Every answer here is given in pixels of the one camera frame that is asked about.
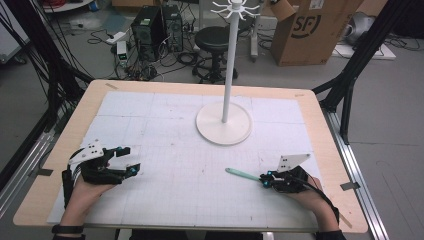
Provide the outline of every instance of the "round white base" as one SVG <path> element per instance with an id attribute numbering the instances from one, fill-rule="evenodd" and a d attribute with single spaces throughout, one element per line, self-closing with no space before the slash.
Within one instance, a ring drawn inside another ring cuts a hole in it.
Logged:
<path id="1" fill-rule="evenodd" d="M 249 113 L 237 104 L 228 106 L 227 122 L 222 122 L 224 103 L 204 106 L 197 114 L 196 124 L 200 134 L 219 145 L 234 145 L 244 141 L 252 132 Z"/>

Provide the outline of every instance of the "white stand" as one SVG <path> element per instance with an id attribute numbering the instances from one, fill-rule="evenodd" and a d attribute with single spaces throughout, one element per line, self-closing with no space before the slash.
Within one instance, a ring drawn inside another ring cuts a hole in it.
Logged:
<path id="1" fill-rule="evenodd" d="M 219 145 L 235 145 L 244 141 L 252 131 L 252 119 L 249 113 L 241 106 L 230 105 L 238 23 L 239 18 L 244 20 L 241 15 L 242 12 L 255 15 L 245 11 L 245 9 L 256 9 L 259 6 L 256 8 L 245 8 L 243 5 L 246 0 L 243 2 L 242 0 L 232 0 L 232 2 L 228 0 L 230 4 L 228 6 L 213 3 L 226 9 L 221 11 L 212 10 L 212 12 L 219 13 L 228 10 L 230 14 L 226 18 L 231 16 L 224 103 L 213 103 L 204 106 L 197 114 L 196 124 L 200 134 L 209 141 Z"/>

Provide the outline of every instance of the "power strip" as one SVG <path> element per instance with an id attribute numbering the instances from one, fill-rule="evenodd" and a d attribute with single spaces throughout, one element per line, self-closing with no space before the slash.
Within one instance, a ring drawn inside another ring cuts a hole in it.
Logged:
<path id="1" fill-rule="evenodd" d="M 106 40 L 106 42 L 110 43 L 110 44 L 114 44 L 117 41 L 119 41 L 119 39 L 121 39 L 122 37 L 125 36 L 126 33 L 124 32 L 118 32 L 115 35 L 113 35 L 113 38 L 109 38 L 108 40 Z"/>

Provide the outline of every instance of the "black stool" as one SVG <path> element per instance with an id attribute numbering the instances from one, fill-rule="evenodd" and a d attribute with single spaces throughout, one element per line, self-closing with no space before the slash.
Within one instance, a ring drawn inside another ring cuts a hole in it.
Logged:
<path id="1" fill-rule="evenodd" d="M 227 63 L 227 60 L 224 58 L 224 54 L 228 51 L 228 40 L 229 40 L 229 28 L 226 27 L 206 27 L 197 32 L 194 37 L 194 42 L 196 45 L 212 54 L 212 57 L 204 58 L 200 60 L 194 66 L 192 70 L 193 75 L 200 77 L 199 83 L 203 81 L 209 81 L 215 83 L 217 81 L 225 81 L 225 76 L 222 76 L 221 73 L 226 70 L 226 68 L 221 68 L 220 63 Z M 212 60 L 212 66 L 204 66 L 207 60 Z M 207 70 L 206 74 L 201 74 L 200 69 Z M 236 69 L 233 70 L 233 79 L 238 77 Z"/>

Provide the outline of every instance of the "wristband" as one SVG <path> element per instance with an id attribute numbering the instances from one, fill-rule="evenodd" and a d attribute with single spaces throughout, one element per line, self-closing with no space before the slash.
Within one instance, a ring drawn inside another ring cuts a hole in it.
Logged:
<path id="1" fill-rule="evenodd" d="M 80 234 L 83 230 L 84 226 L 60 226 L 56 224 L 52 228 L 52 233 Z"/>

